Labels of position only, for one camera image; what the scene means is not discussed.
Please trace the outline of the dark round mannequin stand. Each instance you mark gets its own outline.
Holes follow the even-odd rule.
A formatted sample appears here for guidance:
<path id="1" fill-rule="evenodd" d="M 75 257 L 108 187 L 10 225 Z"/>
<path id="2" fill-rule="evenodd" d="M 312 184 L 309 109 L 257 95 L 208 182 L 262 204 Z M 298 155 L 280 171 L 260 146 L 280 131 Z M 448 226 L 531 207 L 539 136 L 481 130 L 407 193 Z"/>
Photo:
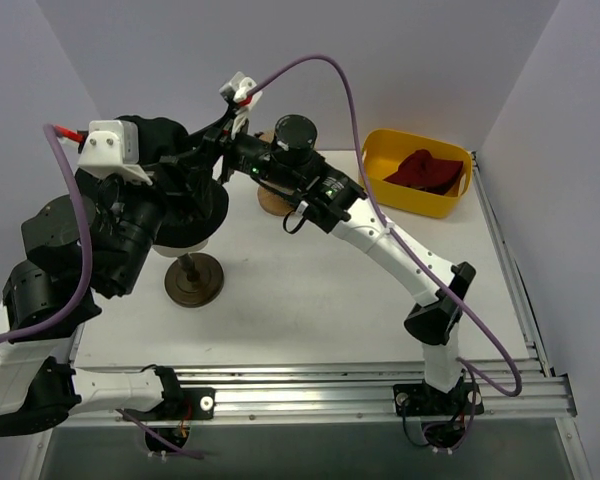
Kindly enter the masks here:
<path id="1" fill-rule="evenodd" d="M 185 308 L 198 308 L 220 294 L 224 287 L 224 271 L 211 255 L 187 253 L 170 265 L 164 285 L 173 302 Z"/>

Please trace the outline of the wooden hat stand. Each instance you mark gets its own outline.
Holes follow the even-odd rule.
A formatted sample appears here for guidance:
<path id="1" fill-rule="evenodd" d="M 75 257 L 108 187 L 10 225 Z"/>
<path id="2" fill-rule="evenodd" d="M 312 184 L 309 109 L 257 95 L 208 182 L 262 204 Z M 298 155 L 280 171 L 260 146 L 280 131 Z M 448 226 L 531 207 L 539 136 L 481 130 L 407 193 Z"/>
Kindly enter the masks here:
<path id="1" fill-rule="evenodd" d="M 262 141 L 271 143 L 274 138 L 274 131 L 257 132 L 255 136 Z M 257 189 L 257 200 L 266 213 L 276 217 L 284 217 L 292 211 L 292 206 L 288 202 L 262 186 Z"/>

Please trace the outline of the dark red cap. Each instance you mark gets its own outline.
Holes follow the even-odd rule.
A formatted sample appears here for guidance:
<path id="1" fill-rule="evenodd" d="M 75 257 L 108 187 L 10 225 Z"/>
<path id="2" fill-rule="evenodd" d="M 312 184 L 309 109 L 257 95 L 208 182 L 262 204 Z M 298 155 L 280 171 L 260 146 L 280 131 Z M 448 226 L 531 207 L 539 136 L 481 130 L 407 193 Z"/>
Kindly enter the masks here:
<path id="1" fill-rule="evenodd" d="M 384 178 L 393 185 L 445 195 L 459 179 L 463 162 L 434 157 L 419 149 L 406 157 L 396 171 Z"/>

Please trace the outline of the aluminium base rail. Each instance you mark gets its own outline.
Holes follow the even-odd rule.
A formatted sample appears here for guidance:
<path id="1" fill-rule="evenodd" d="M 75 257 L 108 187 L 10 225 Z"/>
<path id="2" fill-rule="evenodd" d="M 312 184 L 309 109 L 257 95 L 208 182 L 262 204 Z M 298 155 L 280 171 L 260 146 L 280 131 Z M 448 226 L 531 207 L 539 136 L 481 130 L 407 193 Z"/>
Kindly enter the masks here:
<path id="1" fill-rule="evenodd" d="M 546 375 L 535 360 L 521 362 L 523 388 L 509 397 L 478 383 L 483 420 L 569 418 L 576 414 L 565 377 Z M 403 396 L 398 384 L 417 384 L 415 363 L 336 364 L 295 367 L 180 367 L 185 390 L 211 389 L 216 424 L 386 422 Z"/>

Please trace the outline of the aluminium side rail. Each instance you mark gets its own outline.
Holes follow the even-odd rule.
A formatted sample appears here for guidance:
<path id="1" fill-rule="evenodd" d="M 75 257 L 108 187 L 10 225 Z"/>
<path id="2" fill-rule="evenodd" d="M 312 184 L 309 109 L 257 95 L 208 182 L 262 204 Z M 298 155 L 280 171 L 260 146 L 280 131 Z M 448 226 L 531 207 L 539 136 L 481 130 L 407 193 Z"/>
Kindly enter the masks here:
<path id="1" fill-rule="evenodd" d="M 481 178 L 478 154 L 470 151 L 472 159 L 472 185 L 478 196 L 487 228 L 495 246 L 496 255 L 501 271 L 512 300 L 512 304 L 521 327 L 527 347 L 533 349 L 533 357 L 540 365 L 541 372 L 547 377 L 555 377 L 555 371 L 549 362 L 543 340 L 537 324 L 537 319 L 530 298 L 519 270 L 519 266 L 510 249 L 494 208 L 490 202 L 484 182 Z"/>

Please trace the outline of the beige mannequin head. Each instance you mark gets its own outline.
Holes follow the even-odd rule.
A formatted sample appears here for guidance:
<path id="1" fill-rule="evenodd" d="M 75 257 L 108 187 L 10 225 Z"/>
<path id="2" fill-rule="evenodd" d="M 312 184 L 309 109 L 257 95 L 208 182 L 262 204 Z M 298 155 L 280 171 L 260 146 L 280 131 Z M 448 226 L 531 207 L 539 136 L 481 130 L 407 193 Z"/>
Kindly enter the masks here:
<path id="1" fill-rule="evenodd" d="M 203 250 L 208 244 L 208 240 L 205 239 L 199 243 L 194 245 L 189 245 L 186 247 L 167 247 L 161 245 L 153 245 L 152 249 L 160 256 L 165 258 L 178 258 L 183 255 L 188 255 L 191 253 L 196 253 Z"/>

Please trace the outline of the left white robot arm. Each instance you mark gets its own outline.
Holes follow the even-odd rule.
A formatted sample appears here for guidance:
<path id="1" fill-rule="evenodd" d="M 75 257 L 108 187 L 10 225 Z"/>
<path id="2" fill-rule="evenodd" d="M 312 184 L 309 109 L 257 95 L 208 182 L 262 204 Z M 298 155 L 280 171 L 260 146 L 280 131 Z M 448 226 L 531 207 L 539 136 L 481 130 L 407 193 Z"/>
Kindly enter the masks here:
<path id="1" fill-rule="evenodd" d="M 216 181 L 134 185 L 77 171 L 68 195 L 21 227 L 26 257 L 0 303 L 0 437 L 53 428 L 80 413 L 121 409 L 144 419 L 191 411 L 175 371 L 151 364 L 97 374 L 56 360 L 54 349 L 97 317 L 97 297 L 129 295 L 154 246 L 208 239 L 229 205 Z"/>

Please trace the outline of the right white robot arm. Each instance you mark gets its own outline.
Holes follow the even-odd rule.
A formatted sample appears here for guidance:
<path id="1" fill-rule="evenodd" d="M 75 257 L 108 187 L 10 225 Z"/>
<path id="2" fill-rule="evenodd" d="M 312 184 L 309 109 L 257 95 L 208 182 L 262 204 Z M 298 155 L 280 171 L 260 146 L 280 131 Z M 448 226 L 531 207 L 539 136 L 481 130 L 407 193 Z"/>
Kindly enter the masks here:
<path id="1" fill-rule="evenodd" d="M 314 123 L 302 115 L 279 119 L 270 141 L 224 117 L 177 140 L 174 164 L 188 181 L 201 180 L 217 163 L 219 184 L 234 172 L 249 176 L 288 201 L 303 223 L 349 243 L 394 277 L 415 301 L 404 327 L 423 349 L 424 380 L 417 395 L 433 411 L 447 412 L 467 397 L 458 323 L 476 270 L 439 257 L 392 224 L 369 188 L 316 151 L 317 136 Z"/>

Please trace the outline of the yellow plastic bin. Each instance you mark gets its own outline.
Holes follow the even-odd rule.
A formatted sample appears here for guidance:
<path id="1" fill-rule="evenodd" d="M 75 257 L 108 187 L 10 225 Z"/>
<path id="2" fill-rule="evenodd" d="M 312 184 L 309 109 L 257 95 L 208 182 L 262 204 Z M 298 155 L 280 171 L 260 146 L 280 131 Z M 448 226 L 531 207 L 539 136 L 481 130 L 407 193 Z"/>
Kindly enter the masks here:
<path id="1" fill-rule="evenodd" d="M 395 209 L 442 219 L 471 184 L 470 153 L 443 141 L 377 129 L 367 136 L 362 154 L 376 200 Z"/>

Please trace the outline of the black bucket hat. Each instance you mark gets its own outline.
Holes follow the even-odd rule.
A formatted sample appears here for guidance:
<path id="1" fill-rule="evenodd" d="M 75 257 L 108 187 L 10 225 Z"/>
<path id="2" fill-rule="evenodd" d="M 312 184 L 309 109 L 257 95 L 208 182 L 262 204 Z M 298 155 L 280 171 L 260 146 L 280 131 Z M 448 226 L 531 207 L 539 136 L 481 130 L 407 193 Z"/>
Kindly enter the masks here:
<path id="1" fill-rule="evenodd" d="M 191 250 L 206 241 L 228 213 L 228 194 L 213 178 L 222 147 L 217 126 L 190 134 L 165 117 L 91 122 L 75 179 L 94 216 L 94 246 Z"/>

